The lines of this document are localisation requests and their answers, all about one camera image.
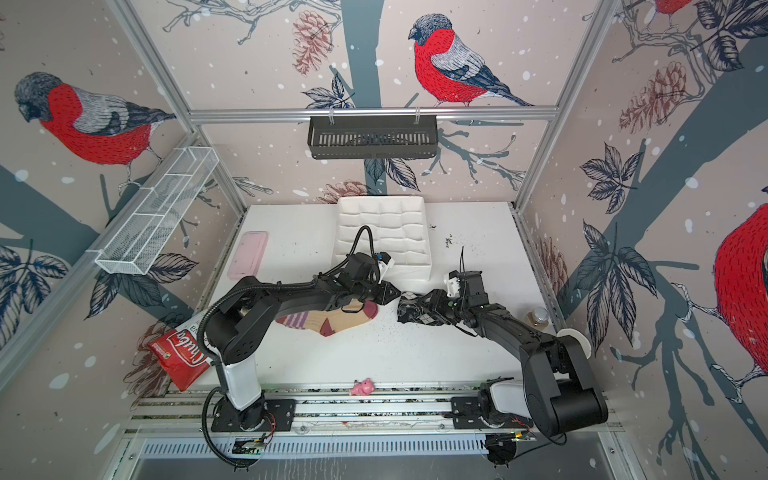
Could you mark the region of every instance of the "black wall basket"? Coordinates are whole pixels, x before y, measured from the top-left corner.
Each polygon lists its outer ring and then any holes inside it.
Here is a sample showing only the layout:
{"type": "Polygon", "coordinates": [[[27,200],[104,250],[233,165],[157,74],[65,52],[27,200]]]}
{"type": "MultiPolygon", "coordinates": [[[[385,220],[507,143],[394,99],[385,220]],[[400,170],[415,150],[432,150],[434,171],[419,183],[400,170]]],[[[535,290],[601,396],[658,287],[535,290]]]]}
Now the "black wall basket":
{"type": "Polygon", "coordinates": [[[432,158],[437,155],[435,115],[312,117],[307,139],[312,157],[432,158]]]}

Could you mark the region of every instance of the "sock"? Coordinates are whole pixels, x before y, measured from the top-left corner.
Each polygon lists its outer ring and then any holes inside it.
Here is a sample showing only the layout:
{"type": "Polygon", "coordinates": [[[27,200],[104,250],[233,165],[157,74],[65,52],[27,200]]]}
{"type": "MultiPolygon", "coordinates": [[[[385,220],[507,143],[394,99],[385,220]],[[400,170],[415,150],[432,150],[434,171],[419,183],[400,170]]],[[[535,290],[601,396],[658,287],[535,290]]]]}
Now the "sock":
{"type": "MultiPolygon", "coordinates": [[[[358,310],[362,304],[353,300],[345,306],[345,310],[358,310]]],[[[330,312],[321,312],[313,310],[311,312],[294,313],[283,316],[275,321],[292,329],[314,330],[322,336],[331,336],[342,330],[350,329],[354,326],[368,323],[379,312],[379,306],[374,302],[366,302],[365,307],[358,313],[345,313],[341,309],[331,310],[330,312]]]]}

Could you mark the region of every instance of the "pink toy pig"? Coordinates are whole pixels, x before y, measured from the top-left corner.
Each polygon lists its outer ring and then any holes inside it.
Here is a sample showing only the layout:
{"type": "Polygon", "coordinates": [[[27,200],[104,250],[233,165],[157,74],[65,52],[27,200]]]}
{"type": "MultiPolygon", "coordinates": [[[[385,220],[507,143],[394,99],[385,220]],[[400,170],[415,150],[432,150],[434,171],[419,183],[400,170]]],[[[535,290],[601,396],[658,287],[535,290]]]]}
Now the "pink toy pig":
{"type": "Polygon", "coordinates": [[[355,386],[349,391],[350,395],[370,395],[374,390],[373,382],[371,379],[365,379],[362,382],[355,380],[355,386]]]}

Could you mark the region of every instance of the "red snack bag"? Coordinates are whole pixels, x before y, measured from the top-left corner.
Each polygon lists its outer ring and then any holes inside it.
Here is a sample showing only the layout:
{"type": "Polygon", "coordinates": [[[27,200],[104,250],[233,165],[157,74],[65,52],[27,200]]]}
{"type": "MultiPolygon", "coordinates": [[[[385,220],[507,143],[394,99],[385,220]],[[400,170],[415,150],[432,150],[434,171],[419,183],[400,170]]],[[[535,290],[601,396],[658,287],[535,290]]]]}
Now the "red snack bag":
{"type": "Polygon", "coordinates": [[[195,340],[203,314],[198,313],[149,344],[163,370],[168,372],[170,379],[182,392],[210,365],[210,359],[200,351],[195,340]]]}

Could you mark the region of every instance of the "jar lid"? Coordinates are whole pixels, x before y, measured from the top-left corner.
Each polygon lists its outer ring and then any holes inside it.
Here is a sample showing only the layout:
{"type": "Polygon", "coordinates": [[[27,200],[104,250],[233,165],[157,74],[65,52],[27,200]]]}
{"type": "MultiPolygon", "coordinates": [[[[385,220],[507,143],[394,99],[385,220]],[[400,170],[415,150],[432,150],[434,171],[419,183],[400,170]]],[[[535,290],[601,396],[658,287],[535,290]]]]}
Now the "jar lid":
{"type": "Polygon", "coordinates": [[[533,314],[534,322],[541,324],[549,323],[549,312],[543,306],[537,306],[531,313],[533,314]]]}

